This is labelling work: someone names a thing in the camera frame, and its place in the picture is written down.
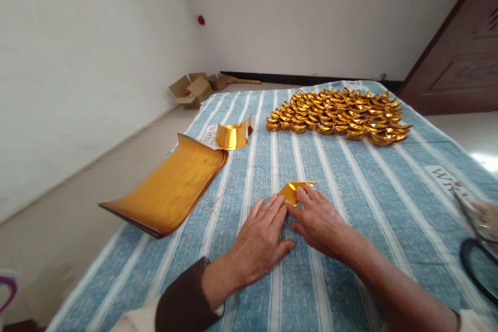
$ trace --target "finger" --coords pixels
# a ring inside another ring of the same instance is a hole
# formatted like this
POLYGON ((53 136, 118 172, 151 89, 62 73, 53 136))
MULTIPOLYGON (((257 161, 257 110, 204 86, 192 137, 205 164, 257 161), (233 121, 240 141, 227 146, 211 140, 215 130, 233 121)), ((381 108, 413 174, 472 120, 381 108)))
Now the finger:
POLYGON ((321 193, 318 189, 316 189, 315 191, 316 191, 316 194, 318 195, 318 197, 320 197, 321 200, 328 201, 328 199, 325 197, 325 195, 323 193, 321 193))
POLYGON ((279 260, 285 257, 289 252, 296 247, 296 243, 290 240, 282 240, 279 242, 273 255, 273 263, 276 264, 279 260))
POLYGON ((294 231, 296 231, 301 236, 305 237, 306 231, 305 231, 305 228, 302 226, 301 223, 299 223, 299 222, 292 222, 292 223, 289 223, 289 227, 291 227, 294 231))
POLYGON ((318 201, 320 199, 320 196, 318 196, 318 193, 313 189, 312 186, 310 186, 308 183, 305 184, 305 190, 306 193, 310 196, 311 201, 318 201))
POLYGON ((270 223, 270 227, 275 229, 277 234, 280 234, 282 230, 282 226, 284 225, 285 216, 287 215, 287 206, 283 204, 280 206, 279 211, 277 212, 275 218, 270 223))
POLYGON ((270 225, 276 214, 279 212, 280 207, 284 203, 285 197, 283 195, 279 195, 272 204, 265 210, 265 214, 263 219, 265 222, 270 225))
POLYGON ((285 207, 287 208, 287 211, 289 212, 289 214, 292 218, 295 218, 297 220, 301 220, 302 210, 300 208, 298 208, 297 206, 293 206, 290 203, 286 203, 285 207))
POLYGON ((259 208, 261 207, 261 205, 263 205, 263 197, 261 197, 260 199, 258 199, 254 203, 251 211, 249 212, 249 217, 248 218, 254 218, 256 215, 258 215, 258 211, 259 211, 259 208))
POLYGON ((302 189, 301 187, 297 188, 297 190, 296 190, 296 197, 297 197, 297 200, 300 203, 302 203, 302 205, 304 207, 306 207, 306 205, 308 205, 309 203, 311 203, 310 197, 306 194, 306 192, 304 191, 304 189, 302 189))
POLYGON ((272 195, 268 201, 263 205, 263 207, 261 208, 261 212, 264 212, 265 210, 267 210, 271 205, 272 203, 276 200, 276 198, 279 196, 278 193, 275 193, 274 195, 272 195))

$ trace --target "white wall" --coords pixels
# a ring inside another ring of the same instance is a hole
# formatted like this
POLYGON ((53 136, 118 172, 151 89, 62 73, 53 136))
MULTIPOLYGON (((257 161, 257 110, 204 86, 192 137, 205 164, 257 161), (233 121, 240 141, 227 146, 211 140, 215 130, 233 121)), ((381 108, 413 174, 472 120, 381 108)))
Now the white wall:
POLYGON ((0 222, 168 110, 198 31, 188 0, 0 0, 0 222))
POLYGON ((403 80, 457 0, 192 0, 220 70, 403 80))

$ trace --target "striped tablecloth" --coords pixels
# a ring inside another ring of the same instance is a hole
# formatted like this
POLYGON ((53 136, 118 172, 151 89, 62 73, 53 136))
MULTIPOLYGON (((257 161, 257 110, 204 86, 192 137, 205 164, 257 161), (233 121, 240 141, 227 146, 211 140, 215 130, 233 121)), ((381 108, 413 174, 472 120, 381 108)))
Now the striped tablecloth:
MULTIPOLYGON (((314 87, 385 89, 373 81, 314 87)), ((210 97, 186 134, 202 139, 211 125, 253 116, 249 144, 230 152, 197 207, 175 233, 155 240, 124 224, 70 294, 49 331, 108 331, 142 307, 202 256, 227 251, 261 196, 289 181, 317 181, 342 217, 399 268, 451 308, 472 308, 495 323, 498 312, 470 283, 458 260, 468 237, 449 188, 471 198, 498 200, 498 182, 452 139, 405 105, 414 124, 402 143, 376 148, 366 141, 316 132, 268 132, 266 117, 292 90, 220 93, 210 97)), ((270 274, 227 301, 212 331, 379 330, 381 316, 354 273, 306 245, 284 226, 296 248, 270 274)))

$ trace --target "cardboard box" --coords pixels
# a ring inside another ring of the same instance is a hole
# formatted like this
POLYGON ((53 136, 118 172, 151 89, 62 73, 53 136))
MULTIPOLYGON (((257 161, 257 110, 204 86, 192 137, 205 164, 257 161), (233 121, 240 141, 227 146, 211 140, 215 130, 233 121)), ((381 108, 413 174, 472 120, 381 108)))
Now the cardboard box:
POLYGON ((218 76, 216 76, 216 74, 210 75, 207 77, 207 81, 211 85, 213 91, 221 91, 227 88, 227 79, 223 74, 219 74, 218 76))
POLYGON ((185 109, 200 108, 202 102, 213 94, 211 85, 202 74, 206 75, 205 73, 199 73, 192 83, 190 83, 190 80, 184 75, 170 85, 170 90, 176 97, 176 100, 174 101, 175 104, 183 105, 185 109), (186 97, 187 91, 190 91, 195 96, 186 97))
POLYGON ((200 76, 203 77, 205 80, 208 79, 208 75, 206 73, 189 73, 188 74, 188 77, 190 78, 191 82, 193 82, 194 80, 196 80, 200 76))

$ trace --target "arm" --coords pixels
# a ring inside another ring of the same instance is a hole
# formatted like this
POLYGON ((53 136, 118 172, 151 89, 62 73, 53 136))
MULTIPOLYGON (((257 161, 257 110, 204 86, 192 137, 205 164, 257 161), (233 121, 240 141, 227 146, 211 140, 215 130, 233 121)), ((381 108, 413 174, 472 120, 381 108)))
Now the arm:
POLYGON ((156 312, 156 332, 201 331, 223 315, 218 308, 269 272, 295 243, 279 241, 287 209, 283 196, 272 196, 251 209, 233 247, 211 264, 202 258, 166 289, 156 312))
POLYGON ((348 226, 319 191, 297 191, 304 209, 287 205, 290 227, 307 243, 349 266, 385 313, 393 330, 456 332, 458 316, 393 265, 366 237, 348 226))

